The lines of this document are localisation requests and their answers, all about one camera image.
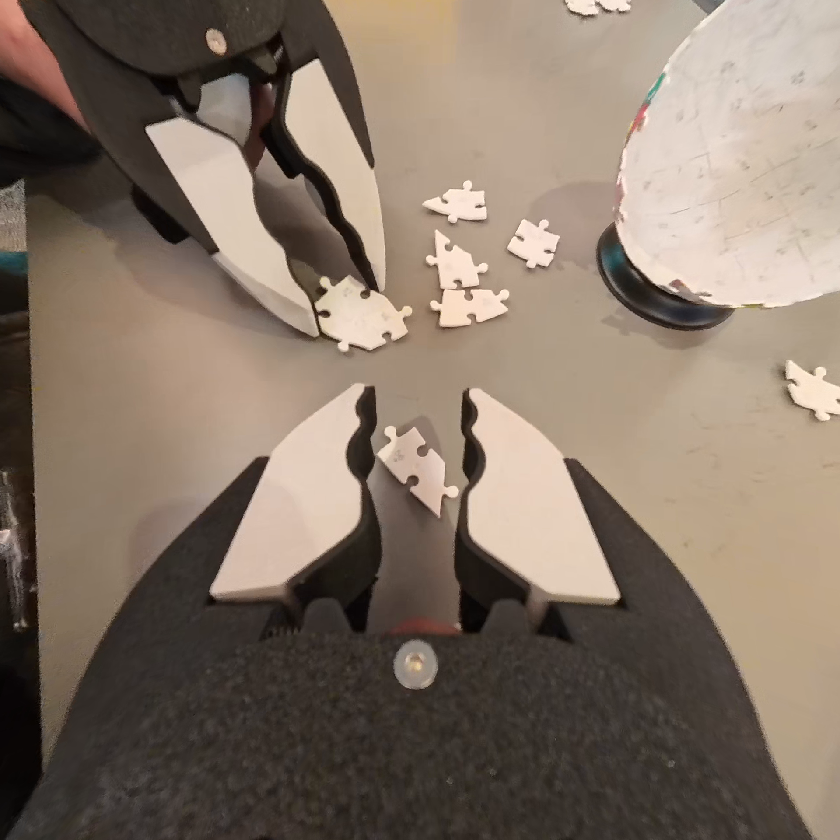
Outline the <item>black ball stand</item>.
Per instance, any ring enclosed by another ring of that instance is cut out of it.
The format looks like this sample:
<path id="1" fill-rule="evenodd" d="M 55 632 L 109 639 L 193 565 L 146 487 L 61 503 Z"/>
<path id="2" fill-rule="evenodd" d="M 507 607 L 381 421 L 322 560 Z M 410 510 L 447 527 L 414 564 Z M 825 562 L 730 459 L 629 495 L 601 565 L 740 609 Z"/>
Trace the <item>black ball stand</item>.
<path id="1" fill-rule="evenodd" d="M 595 248 L 597 269 L 606 288 L 625 309 L 658 327 L 681 332 L 714 329 L 734 309 L 690 301 L 657 287 L 627 257 L 616 225 L 609 224 Z"/>

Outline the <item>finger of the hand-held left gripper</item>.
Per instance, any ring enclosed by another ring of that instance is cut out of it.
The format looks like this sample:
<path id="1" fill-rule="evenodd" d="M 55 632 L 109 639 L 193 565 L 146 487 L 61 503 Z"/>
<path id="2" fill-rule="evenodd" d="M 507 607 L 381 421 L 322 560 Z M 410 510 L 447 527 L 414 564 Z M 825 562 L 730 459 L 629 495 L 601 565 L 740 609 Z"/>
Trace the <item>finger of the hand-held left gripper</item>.
<path id="1" fill-rule="evenodd" d="M 317 338 L 312 302 L 259 216 L 254 178 L 236 141 L 184 117 L 146 133 L 212 239 L 208 252 L 217 265 L 277 319 Z"/>
<path id="2" fill-rule="evenodd" d="M 310 185 L 358 277 L 383 291 L 385 234 L 374 167 L 320 59 L 282 75 L 261 137 L 288 177 Z"/>

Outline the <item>person's left hand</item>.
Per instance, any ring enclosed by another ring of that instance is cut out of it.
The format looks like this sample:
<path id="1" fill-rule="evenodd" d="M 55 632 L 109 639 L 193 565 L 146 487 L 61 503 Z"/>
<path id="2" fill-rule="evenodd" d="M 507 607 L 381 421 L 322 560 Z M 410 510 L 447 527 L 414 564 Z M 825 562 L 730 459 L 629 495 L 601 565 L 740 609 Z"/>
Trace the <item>person's left hand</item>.
<path id="1" fill-rule="evenodd" d="M 275 110 L 276 93 L 270 84 L 249 84 L 249 105 L 251 113 L 248 136 L 243 144 L 243 153 L 251 171 L 259 165 L 266 150 L 262 133 L 270 124 Z"/>

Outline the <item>colourful 3D puzzle ball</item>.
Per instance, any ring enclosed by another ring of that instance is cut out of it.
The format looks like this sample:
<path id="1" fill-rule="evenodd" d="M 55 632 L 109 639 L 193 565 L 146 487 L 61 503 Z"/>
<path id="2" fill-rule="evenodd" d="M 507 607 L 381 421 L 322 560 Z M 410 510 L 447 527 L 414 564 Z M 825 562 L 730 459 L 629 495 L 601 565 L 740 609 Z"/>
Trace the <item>colourful 3D puzzle ball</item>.
<path id="1" fill-rule="evenodd" d="M 720 308 L 839 288 L 839 2 L 729 1 L 628 134 L 617 235 L 654 286 Z"/>

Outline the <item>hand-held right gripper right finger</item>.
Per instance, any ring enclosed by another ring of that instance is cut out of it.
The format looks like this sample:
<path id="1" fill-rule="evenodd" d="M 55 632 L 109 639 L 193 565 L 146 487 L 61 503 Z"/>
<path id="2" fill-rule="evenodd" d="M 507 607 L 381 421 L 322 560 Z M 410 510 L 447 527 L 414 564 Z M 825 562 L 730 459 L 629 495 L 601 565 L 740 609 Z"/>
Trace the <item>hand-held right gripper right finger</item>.
<path id="1" fill-rule="evenodd" d="M 460 428 L 467 484 L 456 580 L 467 630 L 500 602 L 520 605 L 534 629 L 557 604 L 618 606 L 620 588 L 558 447 L 477 387 L 463 392 Z"/>

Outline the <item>person's dark clothing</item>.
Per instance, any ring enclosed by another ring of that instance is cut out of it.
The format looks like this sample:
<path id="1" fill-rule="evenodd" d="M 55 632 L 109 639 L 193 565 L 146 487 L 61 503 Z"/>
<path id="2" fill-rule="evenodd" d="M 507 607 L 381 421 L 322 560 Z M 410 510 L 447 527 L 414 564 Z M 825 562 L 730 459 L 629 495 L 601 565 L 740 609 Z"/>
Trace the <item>person's dark clothing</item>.
<path id="1" fill-rule="evenodd" d="M 1 834 L 15 824 L 42 770 L 37 639 L 1 635 Z"/>

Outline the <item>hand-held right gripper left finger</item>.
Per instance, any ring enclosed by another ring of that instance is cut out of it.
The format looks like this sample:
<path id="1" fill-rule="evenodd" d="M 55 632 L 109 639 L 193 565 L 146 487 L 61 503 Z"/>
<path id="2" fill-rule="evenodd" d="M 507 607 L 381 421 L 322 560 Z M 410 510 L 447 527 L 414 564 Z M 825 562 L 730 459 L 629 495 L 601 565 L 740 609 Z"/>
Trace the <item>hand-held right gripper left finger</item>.
<path id="1" fill-rule="evenodd" d="M 332 599 L 365 625 L 382 564 L 368 486 L 372 385 L 353 384 L 274 447 L 209 588 L 216 603 L 280 603 L 295 617 Z"/>

